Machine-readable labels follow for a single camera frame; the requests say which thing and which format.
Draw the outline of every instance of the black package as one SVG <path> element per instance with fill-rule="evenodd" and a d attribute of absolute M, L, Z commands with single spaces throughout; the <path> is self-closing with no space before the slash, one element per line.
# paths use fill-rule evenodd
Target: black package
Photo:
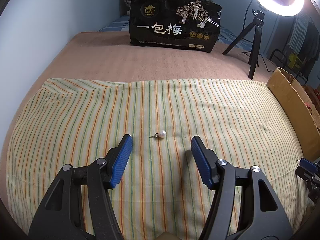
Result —
<path fill-rule="evenodd" d="M 131 0 L 131 44 L 211 52 L 220 14 L 220 5 L 205 0 Z"/>

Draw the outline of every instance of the cardboard flap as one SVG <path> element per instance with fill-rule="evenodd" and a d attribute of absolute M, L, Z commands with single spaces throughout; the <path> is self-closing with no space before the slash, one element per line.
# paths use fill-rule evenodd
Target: cardboard flap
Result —
<path fill-rule="evenodd" d="M 267 86 L 287 114 L 304 157 L 315 161 L 320 156 L 320 134 L 308 108 L 291 85 L 293 80 L 287 71 L 277 68 Z"/>

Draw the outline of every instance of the striped fabric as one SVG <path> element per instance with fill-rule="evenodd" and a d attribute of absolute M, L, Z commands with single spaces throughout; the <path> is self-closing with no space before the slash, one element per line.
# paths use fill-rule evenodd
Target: striped fabric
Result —
<path fill-rule="evenodd" d="M 162 129 L 165 139 L 149 138 Z M 28 231 L 63 164 L 88 165 L 125 133 L 133 151 L 121 183 L 109 192 L 125 239 L 154 239 L 164 231 L 199 238 L 213 192 L 190 151 L 195 135 L 234 166 L 259 165 L 298 229 L 308 197 L 294 174 L 303 154 L 287 116 L 265 83 L 221 79 L 47 80 L 20 114 L 8 149 L 9 211 L 18 225 Z M 230 233 L 240 194 L 237 188 Z M 83 209 L 93 233 L 86 187 Z"/>

